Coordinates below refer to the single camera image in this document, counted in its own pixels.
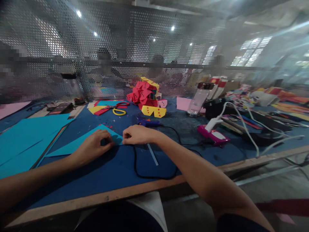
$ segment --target bottle cap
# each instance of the bottle cap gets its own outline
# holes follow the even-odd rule
[[[197,86],[198,89],[206,89],[206,90],[212,90],[213,87],[215,86],[214,83],[204,83],[200,82]]]
[[[72,80],[72,79],[76,79],[76,73],[73,73],[73,72],[63,72],[61,73],[61,76],[63,79],[69,79],[69,80]]]

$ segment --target teal paper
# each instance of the teal paper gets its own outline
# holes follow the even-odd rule
[[[0,135],[0,166],[70,123],[69,114],[22,119]]]
[[[52,133],[39,143],[33,145],[29,149],[23,151],[19,155],[1,165],[0,179],[30,170],[30,168],[35,164],[48,145],[55,138],[57,133],[58,131]]]
[[[122,136],[118,135],[117,133],[109,129],[108,127],[101,125],[89,131],[88,133],[82,135],[81,137],[72,141],[71,143],[63,146],[62,148],[59,148],[58,150],[46,155],[46,157],[72,154],[83,143],[83,141],[86,138],[88,138],[91,134],[93,134],[96,130],[107,130],[111,134],[115,144],[118,146],[122,145],[122,140],[123,140]]]
[[[120,102],[125,102],[125,101],[99,101],[97,106],[106,106],[106,105],[115,106]]]

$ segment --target glass bottle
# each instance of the glass bottle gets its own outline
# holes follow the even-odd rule
[[[200,112],[203,106],[204,101],[206,100],[210,91],[213,89],[214,85],[215,85],[214,83],[204,83],[204,82],[200,82],[198,84],[197,90],[187,110],[187,114],[190,117],[197,117],[198,113]]]
[[[65,85],[72,98],[74,99],[75,105],[82,105],[85,103],[84,95],[80,89],[80,85],[76,79],[76,73],[61,73]]]

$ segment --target hand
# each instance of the hand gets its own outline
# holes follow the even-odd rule
[[[161,132],[140,125],[130,126],[123,131],[123,144],[155,143]]]
[[[102,139],[106,139],[109,143],[101,146]],[[86,138],[79,148],[67,158],[73,166],[81,167],[100,157],[114,145],[115,143],[107,130],[97,130]]]

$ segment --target white cable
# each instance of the white cable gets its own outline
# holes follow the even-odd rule
[[[285,139],[281,139],[277,142],[274,142],[273,144],[269,145],[262,153],[261,155],[264,155],[266,152],[268,152],[271,148],[273,148],[274,146],[276,146],[277,144],[281,143],[281,142],[284,142],[284,141],[287,141],[287,140],[290,140],[290,139],[296,139],[296,138],[300,138],[300,137],[305,137],[304,135],[297,135],[297,136],[293,136],[293,137],[288,137],[288,138],[285,138]]]
[[[250,133],[249,133],[247,127],[246,127],[246,124],[245,124],[244,119],[242,118],[241,114],[239,113],[238,109],[236,108],[236,106],[235,106],[233,103],[231,103],[231,102],[229,102],[229,101],[225,102],[224,105],[223,105],[223,111],[222,111],[221,114],[217,117],[217,119],[219,119],[219,118],[222,117],[222,114],[224,113],[225,107],[226,107],[226,105],[227,105],[228,103],[230,103],[230,104],[232,104],[232,105],[234,106],[236,112],[237,112],[238,115],[240,116],[240,119],[241,119],[241,121],[242,121],[242,124],[244,125],[244,128],[245,128],[245,131],[246,131],[247,135],[249,136],[249,138],[251,139],[252,143],[254,144],[254,146],[255,146],[255,148],[256,148],[256,150],[257,150],[256,156],[259,157],[260,149],[258,148],[257,144],[255,143],[255,141],[254,141],[253,138],[251,137],[251,135],[250,135]]]
[[[253,121],[257,122],[258,124],[262,125],[263,127],[265,127],[266,129],[268,129],[268,130],[270,130],[270,131],[272,131],[272,132],[275,132],[275,133],[284,135],[284,136],[286,136],[286,137],[290,137],[289,135],[287,135],[287,134],[285,134],[285,133],[281,133],[281,132],[272,130],[272,129],[268,128],[267,126],[265,126],[264,124],[260,123],[259,121],[255,120],[254,117],[253,117],[253,115],[252,115],[252,113],[251,113],[251,110],[250,110],[249,106],[246,104],[246,102],[245,102],[245,101],[241,101],[241,102],[248,108],[248,112],[249,112],[250,117],[251,117],[251,119],[252,119]]]

